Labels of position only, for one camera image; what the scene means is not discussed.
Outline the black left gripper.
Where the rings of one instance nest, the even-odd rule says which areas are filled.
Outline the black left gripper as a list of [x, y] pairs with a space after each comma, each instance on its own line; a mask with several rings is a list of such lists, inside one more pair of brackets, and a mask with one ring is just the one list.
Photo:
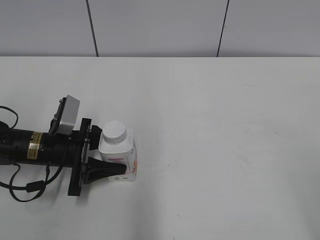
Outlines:
[[[80, 129], [73, 130], [70, 135], [45, 133], [41, 141], [41, 162], [58, 167], [56, 172], [48, 179], [52, 183], [62, 172], [63, 168], [70, 168], [71, 174], [68, 185], [68, 196], [78, 197], [82, 190], [82, 165], [84, 154], [89, 150], [99, 148], [102, 129], [97, 125], [91, 127], [92, 120], [83, 118]], [[106, 162], [89, 157], [84, 165], [83, 184], [88, 185], [100, 179], [123, 175], [126, 165]]]

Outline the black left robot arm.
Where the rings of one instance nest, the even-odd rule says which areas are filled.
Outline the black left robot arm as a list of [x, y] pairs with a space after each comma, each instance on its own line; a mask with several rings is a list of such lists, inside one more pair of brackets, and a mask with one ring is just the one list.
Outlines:
[[88, 185], [100, 179], [122, 175], [127, 167], [122, 163], [110, 163], [87, 156], [88, 150], [99, 146], [99, 135], [102, 130], [91, 124], [91, 119], [83, 118], [80, 129], [72, 130], [70, 135], [37, 132], [8, 127], [0, 124], [0, 164], [13, 165], [18, 168], [25, 165], [43, 165], [45, 178], [27, 183], [25, 186], [14, 186], [2, 182], [1, 187], [8, 189], [11, 196], [18, 201], [15, 191], [35, 192], [39, 198], [61, 173], [63, 168], [70, 168], [71, 175], [68, 196], [80, 196], [82, 185]]

